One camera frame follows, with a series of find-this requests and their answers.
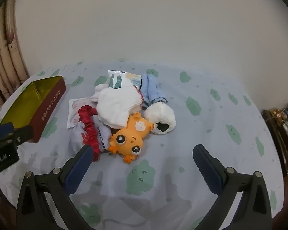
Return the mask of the beige patterned curtain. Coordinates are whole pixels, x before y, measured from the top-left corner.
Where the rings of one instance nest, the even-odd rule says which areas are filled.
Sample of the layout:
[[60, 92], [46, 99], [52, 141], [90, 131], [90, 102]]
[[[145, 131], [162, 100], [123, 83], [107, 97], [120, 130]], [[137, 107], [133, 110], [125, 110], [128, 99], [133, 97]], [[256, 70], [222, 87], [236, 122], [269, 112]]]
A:
[[0, 7], [0, 108], [28, 78], [15, 19], [16, 0], [6, 0]]

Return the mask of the red grey satin cloth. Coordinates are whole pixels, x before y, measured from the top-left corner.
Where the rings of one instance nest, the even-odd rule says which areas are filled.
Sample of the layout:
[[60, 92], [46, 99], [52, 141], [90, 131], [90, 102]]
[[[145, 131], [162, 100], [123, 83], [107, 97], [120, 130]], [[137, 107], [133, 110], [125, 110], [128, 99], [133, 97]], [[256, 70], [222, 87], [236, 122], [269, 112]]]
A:
[[111, 128], [99, 120], [96, 108], [84, 105], [78, 110], [79, 120], [72, 128], [69, 148], [76, 154], [84, 145], [93, 149], [93, 162], [108, 152]]

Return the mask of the white knitted cloth pouch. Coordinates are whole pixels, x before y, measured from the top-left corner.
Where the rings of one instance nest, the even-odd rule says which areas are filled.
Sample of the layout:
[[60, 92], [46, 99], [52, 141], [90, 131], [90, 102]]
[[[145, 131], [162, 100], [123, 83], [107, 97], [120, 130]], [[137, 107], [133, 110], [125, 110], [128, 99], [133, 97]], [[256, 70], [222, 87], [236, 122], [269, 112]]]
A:
[[97, 104], [99, 120], [113, 129], [125, 128], [129, 116], [139, 112], [143, 103], [141, 92], [133, 85], [115, 89], [100, 84], [92, 100]]

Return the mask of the blue green cloud tablecloth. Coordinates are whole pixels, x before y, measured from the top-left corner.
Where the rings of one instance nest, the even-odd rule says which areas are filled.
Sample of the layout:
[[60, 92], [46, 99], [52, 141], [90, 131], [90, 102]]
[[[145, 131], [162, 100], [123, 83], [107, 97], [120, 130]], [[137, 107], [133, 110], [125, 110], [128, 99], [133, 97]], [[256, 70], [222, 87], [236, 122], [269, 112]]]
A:
[[17, 204], [27, 171], [49, 173], [73, 156], [69, 101], [92, 96], [109, 70], [156, 75], [177, 125], [165, 135], [148, 135], [140, 157], [131, 164], [106, 153], [90, 165], [71, 199], [91, 227], [194, 229], [216, 200], [192, 158], [197, 144], [226, 167], [246, 174], [260, 171], [271, 213], [281, 211], [284, 183], [278, 154], [264, 119], [241, 85], [202, 70], [121, 62], [48, 67], [31, 77], [60, 75], [67, 89], [40, 141], [21, 145], [20, 160], [0, 173], [0, 188], [11, 204]]

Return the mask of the wet wipes packet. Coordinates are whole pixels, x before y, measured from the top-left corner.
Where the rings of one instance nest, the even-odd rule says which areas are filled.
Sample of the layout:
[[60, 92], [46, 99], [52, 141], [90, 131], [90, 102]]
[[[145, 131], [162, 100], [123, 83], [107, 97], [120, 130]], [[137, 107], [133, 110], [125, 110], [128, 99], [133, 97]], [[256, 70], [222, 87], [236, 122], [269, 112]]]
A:
[[138, 89], [141, 86], [141, 75], [132, 74], [129, 72], [108, 70], [109, 87], [118, 89], [127, 86], [136, 86]]

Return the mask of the red gold toffee tin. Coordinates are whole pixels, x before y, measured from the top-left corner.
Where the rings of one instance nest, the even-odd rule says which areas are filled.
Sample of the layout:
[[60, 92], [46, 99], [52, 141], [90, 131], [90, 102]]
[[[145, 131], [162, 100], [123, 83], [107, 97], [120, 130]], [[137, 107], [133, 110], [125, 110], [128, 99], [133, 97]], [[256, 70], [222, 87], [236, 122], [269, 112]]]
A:
[[30, 142], [37, 143], [65, 91], [62, 76], [32, 81], [7, 110], [1, 124], [11, 122], [15, 129], [32, 126]]

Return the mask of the orange squishy animal toy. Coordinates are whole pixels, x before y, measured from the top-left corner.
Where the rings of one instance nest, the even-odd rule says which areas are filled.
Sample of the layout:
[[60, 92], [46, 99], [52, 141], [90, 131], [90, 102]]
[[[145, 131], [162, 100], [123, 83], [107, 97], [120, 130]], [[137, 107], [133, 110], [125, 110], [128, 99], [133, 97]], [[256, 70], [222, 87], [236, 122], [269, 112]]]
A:
[[154, 123], [144, 119], [139, 112], [129, 116], [127, 127], [120, 129], [110, 138], [108, 151], [120, 154], [125, 163], [131, 163], [141, 153], [143, 139], [154, 129]]

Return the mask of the light blue towel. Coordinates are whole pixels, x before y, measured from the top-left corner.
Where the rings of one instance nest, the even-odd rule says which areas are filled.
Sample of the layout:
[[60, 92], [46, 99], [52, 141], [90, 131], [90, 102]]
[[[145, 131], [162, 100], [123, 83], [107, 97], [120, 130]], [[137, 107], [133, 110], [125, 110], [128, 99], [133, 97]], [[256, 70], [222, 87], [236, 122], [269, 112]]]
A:
[[143, 97], [143, 108], [148, 108], [150, 105], [162, 102], [167, 104], [167, 98], [164, 92], [160, 89], [158, 79], [152, 74], [142, 74], [140, 92]]

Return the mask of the cluttered dark side shelf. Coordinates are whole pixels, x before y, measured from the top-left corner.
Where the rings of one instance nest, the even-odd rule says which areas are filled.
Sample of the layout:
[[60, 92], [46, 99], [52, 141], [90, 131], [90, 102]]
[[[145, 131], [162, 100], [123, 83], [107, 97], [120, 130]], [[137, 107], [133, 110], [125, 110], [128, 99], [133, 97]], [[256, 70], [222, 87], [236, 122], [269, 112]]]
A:
[[288, 104], [281, 109], [263, 110], [262, 116], [273, 138], [283, 176], [288, 175]]

